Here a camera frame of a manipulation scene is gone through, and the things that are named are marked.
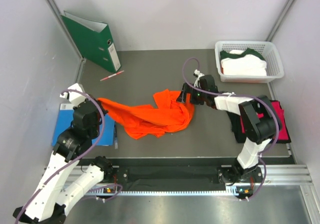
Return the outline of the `orange t shirt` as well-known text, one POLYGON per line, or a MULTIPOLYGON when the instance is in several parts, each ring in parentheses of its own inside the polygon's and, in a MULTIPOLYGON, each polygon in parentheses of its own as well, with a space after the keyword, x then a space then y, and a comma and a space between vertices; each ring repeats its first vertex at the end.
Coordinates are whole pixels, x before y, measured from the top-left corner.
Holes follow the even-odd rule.
POLYGON ((138 140, 147 135, 157 138, 166 133, 186 129, 193 119, 195 106, 177 102, 180 91, 165 89, 153 94, 156 107, 150 104, 128 106, 107 98, 98 98, 108 115, 120 124, 131 138, 138 140))

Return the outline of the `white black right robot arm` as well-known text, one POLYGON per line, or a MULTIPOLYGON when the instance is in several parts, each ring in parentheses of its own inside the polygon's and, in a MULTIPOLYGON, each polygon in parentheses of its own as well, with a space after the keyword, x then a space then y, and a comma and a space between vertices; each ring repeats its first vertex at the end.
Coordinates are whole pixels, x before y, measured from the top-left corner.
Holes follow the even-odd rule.
POLYGON ((244 182, 256 169, 265 147, 279 137, 281 119, 270 99, 265 95, 242 96, 218 91, 211 75, 195 74, 194 84, 185 82, 176 101, 203 105, 240 118, 240 129, 245 132, 244 145, 231 166, 233 182, 244 182))

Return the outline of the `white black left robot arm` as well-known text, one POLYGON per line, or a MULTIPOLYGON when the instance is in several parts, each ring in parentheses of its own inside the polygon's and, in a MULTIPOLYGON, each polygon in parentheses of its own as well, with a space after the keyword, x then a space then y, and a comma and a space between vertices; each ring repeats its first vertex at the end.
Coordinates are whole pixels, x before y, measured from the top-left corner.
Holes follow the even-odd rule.
POLYGON ((19 223, 64 223, 71 209, 99 182, 113 178, 113 168, 104 156, 96 157, 87 170, 70 186, 67 178, 79 161, 99 142, 106 110, 92 96, 77 91, 80 99, 70 100, 73 120, 57 139, 50 160, 35 192, 27 203, 13 212, 19 223))

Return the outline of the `blue clip file folder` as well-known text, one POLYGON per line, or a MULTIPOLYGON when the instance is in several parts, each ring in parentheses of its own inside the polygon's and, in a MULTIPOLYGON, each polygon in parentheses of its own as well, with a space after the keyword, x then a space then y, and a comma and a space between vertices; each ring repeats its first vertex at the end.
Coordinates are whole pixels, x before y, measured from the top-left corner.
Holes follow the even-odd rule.
MULTIPOLYGON (((56 144, 58 136, 70 127, 71 121, 73 120, 74 110, 71 103, 61 104, 59 109, 51 146, 56 144)), ((112 146, 115 141, 115 121, 112 120, 108 114, 104 117, 104 120, 105 126, 103 134, 96 146, 112 146)))

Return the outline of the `dark green t shirt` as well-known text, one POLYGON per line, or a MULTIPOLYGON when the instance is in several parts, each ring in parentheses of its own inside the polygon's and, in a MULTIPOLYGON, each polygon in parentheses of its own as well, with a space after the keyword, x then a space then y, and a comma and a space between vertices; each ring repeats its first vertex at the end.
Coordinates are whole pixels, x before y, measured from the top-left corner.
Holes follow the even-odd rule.
POLYGON ((259 58, 260 60, 264 61, 265 58, 262 56, 262 54, 260 54, 259 52, 255 51, 254 49, 251 48, 247 48, 245 51, 241 52, 240 54, 233 54, 231 52, 226 52, 225 50, 220 51, 220 59, 226 59, 226 58, 230 58, 230 59, 239 59, 239 58, 243 58, 245 56, 255 56, 257 58, 259 58))

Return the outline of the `red white pen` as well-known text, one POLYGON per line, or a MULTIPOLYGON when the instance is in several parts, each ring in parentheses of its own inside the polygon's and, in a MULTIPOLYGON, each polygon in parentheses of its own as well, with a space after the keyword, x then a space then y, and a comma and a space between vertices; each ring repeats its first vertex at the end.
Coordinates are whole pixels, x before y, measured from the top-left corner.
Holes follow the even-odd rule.
POLYGON ((102 82, 102 81, 105 81, 105 80, 107 80, 107 79, 113 78, 113 77, 115 77, 115 76, 117 76, 117 75, 119 75, 119 74, 122 74, 123 72, 124 72, 124 70, 119 71, 119 72, 114 73, 114 74, 111 74, 111 75, 109 75, 109 76, 107 76, 107 77, 104 77, 104 78, 100 79, 100 81, 102 82))

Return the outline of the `black folded t shirt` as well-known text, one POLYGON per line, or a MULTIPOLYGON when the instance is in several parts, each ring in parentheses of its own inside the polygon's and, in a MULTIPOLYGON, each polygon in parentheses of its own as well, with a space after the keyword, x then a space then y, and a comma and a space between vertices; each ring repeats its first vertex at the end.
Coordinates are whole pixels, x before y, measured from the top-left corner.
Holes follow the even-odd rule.
MULTIPOLYGON (((288 132, 288 129, 285 123, 285 113, 284 113, 285 110, 282 108, 280 101, 278 100, 271 100, 271 104, 275 109, 282 124, 282 129, 279 132, 277 143, 279 144, 291 143, 292 141, 290 138, 290 134, 288 132)), ((230 113, 230 112, 227 112, 227 115, 231 122, 231 131, 233 132, 237 143, 244 143, 246 140, 246 135, 245 135, 245 130, 243 127, 241 117, 237 114, 230 113)))

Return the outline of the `white folded t shirt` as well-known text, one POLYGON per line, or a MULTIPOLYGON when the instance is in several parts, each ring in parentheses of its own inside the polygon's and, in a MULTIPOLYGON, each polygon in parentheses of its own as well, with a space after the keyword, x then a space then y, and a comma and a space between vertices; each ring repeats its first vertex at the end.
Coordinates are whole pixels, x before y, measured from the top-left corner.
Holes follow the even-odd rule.
MULTIPOLYGON (((233 54, 240 54, 241 50, 231 50, 233 54)), ((249 55, 239 59, 226 58, 220 60, 222 72, 230 76, 267 76, 267 62, 249 55)))

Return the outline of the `white plastic basket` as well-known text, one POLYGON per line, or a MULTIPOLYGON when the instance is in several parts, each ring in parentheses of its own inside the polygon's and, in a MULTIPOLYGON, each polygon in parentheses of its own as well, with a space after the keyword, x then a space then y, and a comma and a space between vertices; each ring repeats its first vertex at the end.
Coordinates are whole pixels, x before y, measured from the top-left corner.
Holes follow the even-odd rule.
POLYGON ((216 67, 223 82, 269 83, 284 76, 284 69, 279 52, 271 42, 262 41, 218 41, 215 45, 216 67), (221 64, 221 51, 245 51, 252 49, 262 55, 266 61, 266 75, 227 75, 221 64))

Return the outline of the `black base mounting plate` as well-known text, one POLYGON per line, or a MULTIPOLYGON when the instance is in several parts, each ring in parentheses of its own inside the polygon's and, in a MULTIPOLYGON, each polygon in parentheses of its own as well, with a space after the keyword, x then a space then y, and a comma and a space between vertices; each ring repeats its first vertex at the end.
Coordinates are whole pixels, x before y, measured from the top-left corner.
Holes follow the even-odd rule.
POLYGON ((115 182, 124 191, 225 190, 235 181, 229 167, 217 166, 121 166, 115 182))

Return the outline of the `green lever arch binder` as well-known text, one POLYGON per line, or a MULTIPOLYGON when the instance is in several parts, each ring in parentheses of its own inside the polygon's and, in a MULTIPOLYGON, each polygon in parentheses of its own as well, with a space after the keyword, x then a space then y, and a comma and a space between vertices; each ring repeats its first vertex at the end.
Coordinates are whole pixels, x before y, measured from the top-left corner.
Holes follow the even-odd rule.
POLYGON ((110 27, 107 23, 78 17, 68 12, 62 20, 81 55, 116 73, 121 68, 110 27))

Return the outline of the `magenta folded t shirt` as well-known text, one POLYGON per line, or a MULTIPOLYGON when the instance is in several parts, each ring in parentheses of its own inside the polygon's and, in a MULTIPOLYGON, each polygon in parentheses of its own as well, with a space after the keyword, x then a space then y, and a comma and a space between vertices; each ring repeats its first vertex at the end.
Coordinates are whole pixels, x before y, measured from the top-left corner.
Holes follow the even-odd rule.
MULTIPOLYGON (((285 113, 284 113, 285 110, 281 107, 281 104, 278 100, 271 100, 271 104, 275 109, 282 124, 282 128, 280 129, 277 143, 281 143, 281 144, 290 143, 291 139, 285 123, 285 113)), ((244 141, 246 140, 246 135, 245 135, 245 129, 243 126, 243 121, 240 116, 237 115, 237 117, 239 117, 240 123, 236 124, 238 132, 236 134, 236 132, 234 131, 234 134, 236 135, 236 140, 238 143, 244 143, 244 141)))

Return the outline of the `aluminium rail frame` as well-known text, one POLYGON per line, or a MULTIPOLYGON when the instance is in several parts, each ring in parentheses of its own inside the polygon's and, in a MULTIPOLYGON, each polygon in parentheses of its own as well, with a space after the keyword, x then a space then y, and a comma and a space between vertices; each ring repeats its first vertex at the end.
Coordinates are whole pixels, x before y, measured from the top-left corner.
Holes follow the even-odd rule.
MULTIPOLYGON (((301 189, 303 201, 311 223, 319 223, 319 198, 315 191, 313 181, 306 165, 267 165, 266 171, 262 170, 260 175, 266 175, 264 186, 298 186, 301 189)), ((121 191, 119 196, 222 196, 227 200, 235 201, 237 187, 244 187, 244 183, 223 187, 222 190, 177 190, 177 191, 121 191)))

